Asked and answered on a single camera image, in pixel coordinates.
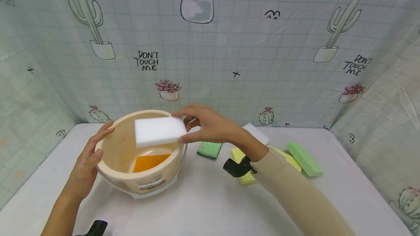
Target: person's left hand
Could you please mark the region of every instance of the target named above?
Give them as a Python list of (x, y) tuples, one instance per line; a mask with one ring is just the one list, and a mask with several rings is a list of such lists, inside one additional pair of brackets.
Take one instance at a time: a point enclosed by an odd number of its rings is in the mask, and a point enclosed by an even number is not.
[(112, 121), (105, 123), (97, 134), (89, 139), (77, 158), (69, 180), (61, 192), (62, 196), (81, 202), (89, 195), (98, 173), (96, 165), (101, 161), (103, 154), (101, 149), (95, 151), (95, 146), (97, 142), (114, 131), (114, 128), (108, 129), (110, 126), (112, 126)]

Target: white melamine sponge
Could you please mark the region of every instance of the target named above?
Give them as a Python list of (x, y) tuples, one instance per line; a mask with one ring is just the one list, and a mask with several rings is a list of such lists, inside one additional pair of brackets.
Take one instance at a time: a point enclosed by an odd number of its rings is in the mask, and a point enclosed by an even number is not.
[(251, 123), (246, 124), (243, 126), (244, 129), (246, 129), (254, 138), (256, 138), (259, 142), (264, 144), (265, 146), (268, 146), (270, 144), (270, 139), (261, 133), (254, 125)]
[(136, 147), (143, 148), (176, 142), (186, 134), (181, 118), (142, 118), (134, 121)]

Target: finger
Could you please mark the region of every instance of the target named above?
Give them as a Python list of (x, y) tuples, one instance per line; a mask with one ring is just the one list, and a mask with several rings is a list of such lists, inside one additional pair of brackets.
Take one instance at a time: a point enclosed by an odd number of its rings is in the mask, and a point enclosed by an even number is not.
[(178, 139), (178, 142), (179, 143), (192, 143), (192, 142), (201, 141), (201, 140), (202, 140), (202, 132), (196, 131), (196, 132), (188, 133), (180, 137)]
[(182, 117), (182, 116), (186, 116), (186, 115), (190, 115), (193, 117), (198, 117), (198, 109), (196, 109), (195, 107), (186, 107), (180, 111), (175, 111), (172, 112), (172, 117)]
[(89, 141), (86, 143), (86, 146), (83, 149), (83, 151), (81, 152), (80, 157), (83, 158), (83, 159), (86, 159), (87, 157), (89, 157), (93, 153), (93, 151), (95, 150), (96, 143), (98, 143), (99, 140), (102, 140), (107, 135), (114, 132), (114, 130), (115, 130), (115, 128), (106, 129), (106, 130), (96, 134), (95, 136), (92, 136), (89, 139)]
[(199, 120), (194, 120), (193, 122), (190, 122), (187, 126), (186, 126), (186, 132), (190, 131), (192, 128), (196, 127), (196, 126), (201, 126), (200, 121)]
[(84, 172), (91, 172), (96, 165), (101, 161), (103, 155), (103, 151), (101, 149), (97, 149), (95, 153), (93, 153), (85, 162), (82, 167)]
[(104, 125), (102, 125), (102, 127), (99, 129), (99, 131), (96, 134), (98, 134), (98, 133), (106, 130), (107, 128), (109, 128), (110, 126), (112, 126), (112, 124), (113, 124), (112, 120), (108, 121), (107, 123), (105, 123)]
[(187, 116), (187, 117), (185, 117), (184, 118), (184, 125), (185, 126), (187, 126), (188, 125), (188, 123), (190, 123), (190, 122), (192, 122), (194, 119), (196, 119), (196, 117), (193, 117), (193, 116)]

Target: yellow cellulose sponge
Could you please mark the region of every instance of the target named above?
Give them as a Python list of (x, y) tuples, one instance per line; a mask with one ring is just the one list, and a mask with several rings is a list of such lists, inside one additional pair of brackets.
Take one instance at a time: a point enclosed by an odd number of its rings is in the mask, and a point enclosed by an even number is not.
[[(298, 170), (298, 172), (301, 172), (302, 168), (299, 165), (299, 163), (297, 163), (297, 161), (290, 155), (284, 153), (281, 150), (278, 150), (274, 147), (269, 146), (270, 148), (275, 149), (280, 155), (284, 156), (286, 158), (286, 161), (289, 162), (293, 167), (295, 167), (296, 170)], [(245, 154), (238, 148), (233, 148), (232, 149), (232, 159), (236, 162), (236, 163), (240, 163), (241, 160), (245, 157)], [(257, 180), (252, 176), (252, 174), (250, 172), (248, 172), (247, 174), (243, 175), (242, 177), (239, 178), (239, 181), (241, 182), (241, 184), (246, 185), (246, 184), (252, 184), (252, 183), (256, 183)]]

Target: person's right hand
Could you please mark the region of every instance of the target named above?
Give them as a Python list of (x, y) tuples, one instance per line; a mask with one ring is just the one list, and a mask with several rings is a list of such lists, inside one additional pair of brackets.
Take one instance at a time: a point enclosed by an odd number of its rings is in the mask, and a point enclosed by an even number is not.
[(232, 143), (241, 134), (246, 134), (243, 128), (227, 120), (210, 107), (200, 104), (190, 104), (182, 110), (172, 113), (173, 117), (182, 117), (185, 115), (184, 124), (186, 131), (190, 131), (195, 126), (201, 126), (201, 129), (180, 137), (178, 139), (179, 143), (192, 143), (197, 141)]

